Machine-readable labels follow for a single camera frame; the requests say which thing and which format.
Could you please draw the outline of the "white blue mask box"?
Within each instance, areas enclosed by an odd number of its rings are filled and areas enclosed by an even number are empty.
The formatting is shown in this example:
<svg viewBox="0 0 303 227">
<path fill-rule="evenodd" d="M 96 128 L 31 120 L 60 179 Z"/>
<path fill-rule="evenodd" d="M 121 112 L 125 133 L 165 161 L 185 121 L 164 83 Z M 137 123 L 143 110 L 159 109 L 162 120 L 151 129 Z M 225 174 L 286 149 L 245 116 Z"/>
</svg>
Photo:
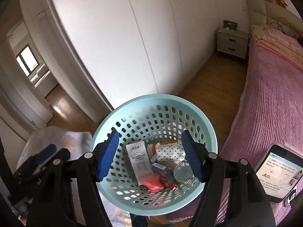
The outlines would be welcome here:
<svg viewBox="0 0 303 227">
<path fill-rule="evenodd" d="M 138 185 L 154 177 L 144 141 L 126 145 L 127 154 Z"/>
</svg>

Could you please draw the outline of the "pink bed cover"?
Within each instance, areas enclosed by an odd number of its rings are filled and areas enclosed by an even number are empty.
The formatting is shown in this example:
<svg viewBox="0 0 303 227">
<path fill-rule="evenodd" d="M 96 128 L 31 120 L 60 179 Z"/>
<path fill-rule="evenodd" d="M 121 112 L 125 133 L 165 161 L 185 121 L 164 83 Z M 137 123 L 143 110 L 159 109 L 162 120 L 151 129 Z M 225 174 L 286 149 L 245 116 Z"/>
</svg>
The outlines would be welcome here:
<svg viewBox="0 0 303 227">
<path fill-rule="evenodd" d="M 249 48 L 240 107 L 219 155 L 257 168 L 274 142 L 302 151 L 302 70 L 255 42 Z"/>
</svg>

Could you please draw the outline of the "black dotted white paper bag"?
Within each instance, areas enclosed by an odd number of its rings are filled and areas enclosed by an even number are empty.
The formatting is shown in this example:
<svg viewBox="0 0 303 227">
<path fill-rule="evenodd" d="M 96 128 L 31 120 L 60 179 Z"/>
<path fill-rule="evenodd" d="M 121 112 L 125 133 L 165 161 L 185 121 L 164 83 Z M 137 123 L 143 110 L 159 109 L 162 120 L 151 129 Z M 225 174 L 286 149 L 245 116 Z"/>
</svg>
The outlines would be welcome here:
<svg viewBox="0 0 303 227">
<path fill-rule="evenodd" d="M 180 141 L 156 146 L 157 161 L 159 163 L 181 162 L 185 159 L 185 151 Z"/>
</svg>

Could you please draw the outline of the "teal plastic laundry basket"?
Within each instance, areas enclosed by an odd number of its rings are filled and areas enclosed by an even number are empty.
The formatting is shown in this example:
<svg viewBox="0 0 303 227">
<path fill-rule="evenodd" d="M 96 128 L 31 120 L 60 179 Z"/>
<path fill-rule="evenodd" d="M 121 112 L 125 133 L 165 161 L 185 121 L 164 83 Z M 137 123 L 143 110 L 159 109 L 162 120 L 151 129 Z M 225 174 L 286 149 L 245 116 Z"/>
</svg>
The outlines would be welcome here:
<svg viewBox="0 0 303 227">
<path fill-rule="evenodd" d="M 117 131 L 119 144 L 108 175 L 97 184 L 101 195 L 116 207 L 137 215 L 164 215 L 188 205 L 203 191 L 195 177 L 174 188 L 152 192 L 140 184 L 127 153 L 127 145 L 144 143 L 149 161 L 173 167 L 185 160 L 181 134 L 188 130 L 194 141 L 217 152 L 217 137 L 207 116 L 194 104 L 168 94 L 132 99 L 111 112 L 97 128 L 91 147 Z"/>
</svg>

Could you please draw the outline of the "pink small packet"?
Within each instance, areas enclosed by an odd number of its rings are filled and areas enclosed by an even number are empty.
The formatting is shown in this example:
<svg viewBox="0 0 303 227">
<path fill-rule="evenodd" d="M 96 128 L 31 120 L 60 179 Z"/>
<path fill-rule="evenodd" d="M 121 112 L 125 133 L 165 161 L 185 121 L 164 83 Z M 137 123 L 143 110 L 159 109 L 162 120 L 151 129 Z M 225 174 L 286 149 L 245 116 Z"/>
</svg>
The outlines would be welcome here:
<svg viewBox="0 0 303 227">
<path fill-rule="evenodd" d="M 163 184 L 160 181 L 160 176 L 155 176 L 149 180 L 143 182 L 143 185 L 148 188 L 151 192 L 159 192 L 164 189 Z"/>
</svg>

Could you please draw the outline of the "smartphone with lit screen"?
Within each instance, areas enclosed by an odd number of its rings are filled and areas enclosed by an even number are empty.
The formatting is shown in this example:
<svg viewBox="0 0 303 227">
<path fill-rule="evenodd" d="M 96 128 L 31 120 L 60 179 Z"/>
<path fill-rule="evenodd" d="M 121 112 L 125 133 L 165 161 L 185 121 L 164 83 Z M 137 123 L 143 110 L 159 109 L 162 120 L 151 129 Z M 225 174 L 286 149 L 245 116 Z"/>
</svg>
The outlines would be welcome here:
<svg viewBox="0 0 303 227">
<path fill-rule="evenodd" d="M 272 143 L 256 169 L 270 202 L 280 203 L 302 179 L 302 151 L 288 143 Z"/>
</svg>

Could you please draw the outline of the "red white paper cup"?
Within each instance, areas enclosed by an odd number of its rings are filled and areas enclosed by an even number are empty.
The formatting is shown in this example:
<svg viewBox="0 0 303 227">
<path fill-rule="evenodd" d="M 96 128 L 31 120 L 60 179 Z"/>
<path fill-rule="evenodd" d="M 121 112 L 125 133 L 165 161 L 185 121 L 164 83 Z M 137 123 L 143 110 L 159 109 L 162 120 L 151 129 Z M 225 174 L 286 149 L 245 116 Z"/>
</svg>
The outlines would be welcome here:
<svg viewBox="0 0 303 227">
<path fill-rule="evenodd" d="M 148 144 L 146 146 L 147 154 L 148 154 L 148 157 L 149 157 L 149 160 L 150 160 L 151 163 L 157 162 L 158 159 L 160 158 L 160 155 L 157 152 L 157 149 L 161 148 L 161 147 L 162 147 L 162 145 L 159 145 L 158 143 Z"/>
</svg>

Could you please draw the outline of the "beige bedside table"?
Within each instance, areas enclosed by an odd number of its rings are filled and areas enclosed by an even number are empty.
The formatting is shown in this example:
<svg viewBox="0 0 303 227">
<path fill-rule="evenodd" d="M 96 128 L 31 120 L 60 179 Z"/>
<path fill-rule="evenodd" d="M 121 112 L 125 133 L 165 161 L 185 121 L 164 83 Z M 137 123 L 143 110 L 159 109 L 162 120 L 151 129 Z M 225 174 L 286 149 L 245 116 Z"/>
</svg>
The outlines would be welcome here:
<svg viewBox="0 0 303 227">
<path fill-rule="evenodd" d="M 249 35 L 242 31 L 220 28 L 217 31 L 217 51 L 246 58 Z"/>
</svg>

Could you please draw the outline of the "colourful blue snack packet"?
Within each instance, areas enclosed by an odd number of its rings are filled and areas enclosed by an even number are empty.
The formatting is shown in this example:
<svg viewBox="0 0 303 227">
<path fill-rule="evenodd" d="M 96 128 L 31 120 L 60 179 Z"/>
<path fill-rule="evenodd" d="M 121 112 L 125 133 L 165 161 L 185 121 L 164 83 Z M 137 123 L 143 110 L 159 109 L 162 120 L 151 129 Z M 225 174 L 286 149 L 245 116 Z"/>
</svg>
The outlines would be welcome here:
<svg viewBox="0 0 303 227">
<path fill-rule="evenodd" d="M 151 168 L 156 171 L 158 174 L 168 177 L 168 175 L 170 174 L 170 169 L 167 166 L 163 166 L 161 164 L 158 164 L 156 162 L 151 164 Z"/>
</svg>

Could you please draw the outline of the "beige padded headboard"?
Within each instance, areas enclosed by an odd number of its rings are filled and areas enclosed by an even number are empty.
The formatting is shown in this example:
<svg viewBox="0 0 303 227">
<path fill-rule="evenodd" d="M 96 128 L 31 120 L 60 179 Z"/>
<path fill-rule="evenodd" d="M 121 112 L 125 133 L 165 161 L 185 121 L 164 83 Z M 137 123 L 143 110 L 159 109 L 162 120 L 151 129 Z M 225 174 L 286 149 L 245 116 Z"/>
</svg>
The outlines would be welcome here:
<svg viewBox="0 0 303 227">
<path fill-rule="evenodd" d="M 302 34 L 302 20 L 291 11 L 265 0 L 247 0 L 249 25 L 281 26 L 288 36 Z"/>
</svg>

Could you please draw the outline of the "white wardrobe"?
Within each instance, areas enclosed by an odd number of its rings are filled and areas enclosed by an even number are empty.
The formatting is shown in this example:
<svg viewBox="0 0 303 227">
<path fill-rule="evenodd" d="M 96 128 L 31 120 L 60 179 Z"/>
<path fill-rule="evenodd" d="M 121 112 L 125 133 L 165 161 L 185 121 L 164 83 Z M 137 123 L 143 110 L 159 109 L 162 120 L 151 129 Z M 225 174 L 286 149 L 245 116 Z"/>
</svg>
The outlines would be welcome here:
<svg viewBox="0 0 303 227">
<path fill-rule="evenodd" d="M 114 108 L 176 94 L 209 59 L 216 0 L 50 0 L 91 78 Z"/>
</svg>

